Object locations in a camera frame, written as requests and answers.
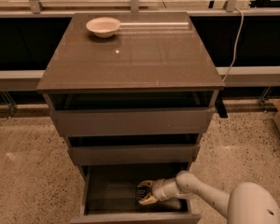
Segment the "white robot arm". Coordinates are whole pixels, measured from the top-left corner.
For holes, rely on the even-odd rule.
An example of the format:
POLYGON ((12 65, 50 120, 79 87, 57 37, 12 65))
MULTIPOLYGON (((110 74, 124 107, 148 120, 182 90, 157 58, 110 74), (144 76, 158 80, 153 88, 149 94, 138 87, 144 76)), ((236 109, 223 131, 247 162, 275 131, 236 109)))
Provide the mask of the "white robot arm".
POLYGON ((227 219, 227 224, 280 224, 280 207, 262 186, 244 182, 230 194, 209 186, 189 171, 180 171, 170 179, 145 180, 136 187, 136 201, 141 205, 188 200, 197 195, 227 219))

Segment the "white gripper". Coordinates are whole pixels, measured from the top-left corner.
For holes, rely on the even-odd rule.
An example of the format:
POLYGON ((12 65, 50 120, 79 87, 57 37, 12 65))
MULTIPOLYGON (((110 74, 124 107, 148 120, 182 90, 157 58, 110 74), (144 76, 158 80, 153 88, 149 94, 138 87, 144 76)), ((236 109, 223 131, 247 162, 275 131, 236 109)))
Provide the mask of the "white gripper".
POLYGON ((150 188, 152 191, 152 194, 149 193, 144 198, 138 201, 141 205, 149 205, 154 204, 157 201, 166 201, 168 200, 168 196, 165 193, 164 190, 164 179, 156 180, 155 182, 153 180, 145 180, 139 183, 139 186, 141 187, 147 187, 150 188))

